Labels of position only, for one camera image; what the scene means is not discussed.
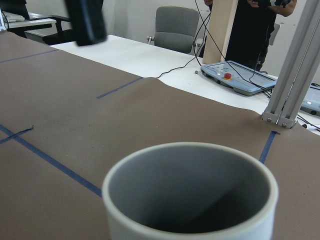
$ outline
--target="black object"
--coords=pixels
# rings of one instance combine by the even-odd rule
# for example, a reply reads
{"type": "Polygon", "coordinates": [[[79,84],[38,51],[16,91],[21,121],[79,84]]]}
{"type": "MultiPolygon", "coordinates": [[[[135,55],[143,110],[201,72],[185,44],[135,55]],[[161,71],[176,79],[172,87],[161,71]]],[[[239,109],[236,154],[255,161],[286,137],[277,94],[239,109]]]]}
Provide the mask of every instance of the black object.
{"type": "MultiPolygon", "coordinates": [[[[259,4],[259,7],[267,7],[267,6],[272,6],[271,0],[254,0],[254,2],[257,2],[259,4]]],[[[291,0],[276,0],[274,2],[275,6],[283,6],[284,8],[288,3],[290,3],[291,0]]]]}
{"type": "Polygon", "coordinates": [[[107,38],[102,16],[103,0],[65,0],[70,18],[52,15],[57,33],[44,36],[48,45],[74,42],[79,46],[103,42],[107,38]],[[62,22],[71,22],[72,29],[63,30],[62,22]]]}
{"type": "Polygon", "coordinates": [[[79,46],[105,41],[107,32],[102,15],[103,0],[64,0],[73,36],[79,46]]]}
{"type": "Polygon", "coordinates": [[[23,16],[27,20],[47,19],[48,16],[28,12],[26,0],[0,0],[0,8],[4,12],[23,16]]]}

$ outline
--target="white table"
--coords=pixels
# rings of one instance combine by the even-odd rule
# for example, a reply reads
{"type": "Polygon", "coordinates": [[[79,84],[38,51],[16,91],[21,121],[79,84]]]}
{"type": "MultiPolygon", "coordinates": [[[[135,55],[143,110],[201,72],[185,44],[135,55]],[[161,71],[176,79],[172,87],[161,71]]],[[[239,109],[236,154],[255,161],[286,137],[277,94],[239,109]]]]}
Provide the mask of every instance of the white table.
{"type": "MultiPolygon", "coordinates": [[[[157,78],[161,73],[182,67],[194,58],[189,54],[114,35],[109,35],[107,41],[96,45],[79,47],[75,42],[68,42],[52,47],[145,78],[157,78]]],[[[252,110],[258,114],[263,113],[269,101],[263,93],[244,96],[203,76],[196,59],[182,69],[164,74],[159,80],[171,87],[229,106],[252,110]]],[[[312,116],[303,111],[300,111],[299,114],[312,124],[320,124],[320,117],[312,116]]]]}

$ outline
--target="chair armrest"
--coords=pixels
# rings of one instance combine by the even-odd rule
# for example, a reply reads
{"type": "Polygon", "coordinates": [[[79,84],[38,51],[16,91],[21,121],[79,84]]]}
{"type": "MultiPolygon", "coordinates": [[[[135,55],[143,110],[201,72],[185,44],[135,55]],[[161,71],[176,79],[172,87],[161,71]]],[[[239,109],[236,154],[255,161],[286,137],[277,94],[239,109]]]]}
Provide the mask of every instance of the chair armrest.
{"type": "Polygon", "coordinates": [[[56,27],[56,32],[58,34],[58,37],[60,39],[64,39],[61,22],[71,22],[70,18],[65,16],[57,16],[57,15],[50,15],[48,16],[48,18],[55,20],[55,27],[56,27]]]}
{"type": "Polygon", "coordinates": [[[63,21],[63,22],[71,22],[69,17],[65,17],[65,16],[57,16],[57,15],[49,15],[48,16],[49,19],[53,19],[56,21],[63,21]]]}

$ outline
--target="blue tape line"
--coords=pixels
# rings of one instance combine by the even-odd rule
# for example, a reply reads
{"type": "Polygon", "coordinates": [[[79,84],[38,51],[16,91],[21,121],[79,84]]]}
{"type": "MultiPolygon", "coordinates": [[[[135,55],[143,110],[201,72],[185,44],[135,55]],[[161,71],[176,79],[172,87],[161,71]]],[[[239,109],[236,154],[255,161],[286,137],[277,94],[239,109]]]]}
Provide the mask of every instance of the blue tape line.
{"type": "Polygon", "coordinates": [[[259,159],[259,161],[262,162],[263,164],[265,164],[265,162],[266,162],[269,150],[270,150],[271,145],[272,145],[272,143],[273,143],[273,141],[275,139],[275,136],[279,135],[279,134],[280,133],[277,132],[277,131],[271,131],[271,133],[269,135],[269,138],[268,138],[268,140],[266,141],[266,143],[264,145],[264,148],[262,150],[262,153],[261,153],[261,156],[260,156],[260,159],[259,159]]]}
{"type": "Polygon", "coordinates": [[[54,49],[54,50],[51,50],[51,51],[45,51],[45,52],[32,54],[32,55],[28,55],[28,56],[21,56],[21,57],[16,57],[16,58],[13,58],[13,59],[3,60],[3,61],[0,61],[0,64],[6,63],[6,62],[15,61],[15,60],[19,60],[19,59],[26,59],[26,58],[30,58],[30,57],[34,57],[34,56],[38,56],[38,55],[42,55],[42,54],[49,54],[49,53],[53,53],[53,52],[56,52],[56,51],[59,51],[59,49],[54,49]]]}
{"type": "Polygon", "coordinates": [[[17,136],[20,136],[20,135],[22,135],[22,134],[24,134],[24,133],[27,133],[27,132],[29,132],[29,131],[31,131],[31,130],[33,130],[33,129],[34,129],[34,126],[32,125],[31,128],[27,128],[26,130],[22,130],[22,131],[19,131],[19,132],[17,132],[17,133],[14,133],[13,135],[10,135],[10,136],[8,136],[8,137],[0,140],[0,144],[3,144],[3,143],[5,143],[5,142],[8,142],[9,140],[11,140],[11,139],[13,139],[13,138],[15,138],[15,137],[17,137],[17,136]]]}
{"type": "MultiPolygon", "coordinates": [[[[0,130],[2,132],[4,132],[7,135],[13,135],[14,133],[11,132],[10,130],[8,130],[7,128],[5,128],[4,126],[2,126],[0,124],[0,130]]],[[[33,146],[32,144],[30,144],[29,142],[27,142],[26,140],[22,139],[19,136],[16,136],[14,138],[15,141],[17,141],[18,143],[22,144],[24,147],[26,147],[27,149],[29,149],[31,152],[35,153],[36,155],[38,155],[40,158],[42,158],[43,160],[47,161],[49,164],[51,164],[52,166],[56,167],[57,169],[59,169],[60,171],[64,172],[65,174],[67,174],[69,177],[71,177],[72,179],[74,179],[75,181],[77,181],[78,183],[80,183],[82,186],[86,187],[87,189],[89,189],[90,191],[92,191],[93,193],[95,193],[96,195],[98,195],[99,197],[102,197],[102,192],[101,189],[98,188],[97,186],[93,185],[91,182],[89,182],[88,180],[84,179],[82,176],[80,176],[79,174],[75,173],[74,171],[72,171],[71,169],[69,169],[68,167],[66,167],[65,165],[61,164],[60,162],[58,162],[57,160],[53,159],[52,157],[50,157],[49,155],[45,154],[43,151],[41,151],[40,149],[36,148],[35,146],[33,146]]]]}
{"type": "Polygon", "coordinates": [[[120,90],[120,89],[123,89],[123,88],[125,88],[126,86],[129,86],[129,85],[131,85],[131,84],[133,84],[133,83],[135,83],[135,82],[137,82],[137,81],[139,81],[139,80],[141,80],[141,79],[143,79],[143,78],[144,78],[144,77],[139,77],[138,79],[133,80],[133,81],[131,81],[131,82],[125,84],[125,85],[122,85],[122,86],[120,86],[120,87],[118,87],[118,88],[116,88],[116,89],[113,89],[113,90],[111,90],[111,91],[108,91],[107,93],[104,93],[104,94],[102,94],[102,95],[100,95],[100,96],[97,96],[96,99],[101,99],[101,98],[103,98],[103,97],[105,97],[105,96],[107,96],[107,95],[109,95],[109,94],[112,94],[112,93],[114,93],[114,92],[116,92],[116,91],[118,91],[118,90],[120,90]]]}

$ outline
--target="wooden board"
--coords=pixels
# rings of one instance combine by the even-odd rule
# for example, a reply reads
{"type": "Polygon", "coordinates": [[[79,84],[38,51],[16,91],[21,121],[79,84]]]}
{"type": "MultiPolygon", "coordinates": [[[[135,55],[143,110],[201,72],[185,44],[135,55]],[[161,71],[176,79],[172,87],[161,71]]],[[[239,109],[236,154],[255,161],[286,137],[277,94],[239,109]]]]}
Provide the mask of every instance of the wooden board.
{"type": "Polygon", "coordinates": [[[238,0],[214,0],[210,16],[209,32],[203,55],[204,64],[224,61],[234,24],[238,0]]]}

